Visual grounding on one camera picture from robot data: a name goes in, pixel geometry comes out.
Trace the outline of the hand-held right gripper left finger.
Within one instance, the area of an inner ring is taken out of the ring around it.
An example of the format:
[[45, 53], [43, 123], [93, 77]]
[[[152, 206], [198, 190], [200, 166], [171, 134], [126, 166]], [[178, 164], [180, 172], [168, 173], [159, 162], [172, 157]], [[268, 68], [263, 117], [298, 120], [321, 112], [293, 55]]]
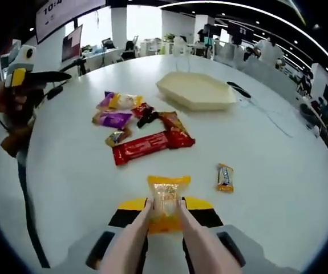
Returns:
[[121, 203], [111, 220], [68, 249], [67, 273], [142, 273], [148, 251], [149, 200]]

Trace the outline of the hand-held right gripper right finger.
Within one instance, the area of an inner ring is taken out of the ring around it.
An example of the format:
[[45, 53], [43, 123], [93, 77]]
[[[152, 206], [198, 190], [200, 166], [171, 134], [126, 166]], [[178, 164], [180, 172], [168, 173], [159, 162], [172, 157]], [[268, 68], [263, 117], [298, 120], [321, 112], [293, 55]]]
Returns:
[[261, 246], [234, 226], [224, 225], [209, 202], [182, 198], [180, 224], [189, 273], [271, 272]]

